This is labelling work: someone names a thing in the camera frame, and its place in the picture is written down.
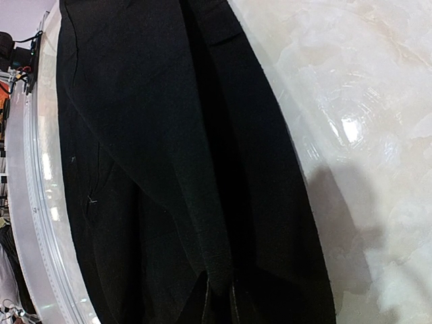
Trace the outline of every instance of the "black skirt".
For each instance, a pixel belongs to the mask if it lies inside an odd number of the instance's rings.
[[[285,119],[227,2],[60,8],[65,195],[101,322],[335,323]]]

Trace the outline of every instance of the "white marble surface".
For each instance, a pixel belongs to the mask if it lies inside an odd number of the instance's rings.
[[[290,127],[338,323],[432,323],[432,2],[229,2]]]

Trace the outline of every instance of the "black garment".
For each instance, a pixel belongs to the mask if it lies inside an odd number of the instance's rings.
[[[335,323],[284,118],[227,2],[60,8],[65,194],[102,323]]]

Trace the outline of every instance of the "orange object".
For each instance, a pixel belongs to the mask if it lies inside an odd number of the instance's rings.
[[[6,83],[4,83],[4,82],[0,82],[0,83],[4,88],[9,89],[9,86]],[[5,102],[5,99],[7,99],[7,98],[9,98],[9,95],[0,89],[0,109],[3,108],[3,104]],[[2,123],[3,123],[3,114],[0,115],[0,124],[2,124]],[[2,132],[0,132],[0,140],[3,140],[2,137],[3,137]]]

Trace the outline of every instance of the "black coat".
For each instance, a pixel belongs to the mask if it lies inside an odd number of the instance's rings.
[[[101,322],[335,323],[284,118],[227,2],[60,8],[65,194]]]

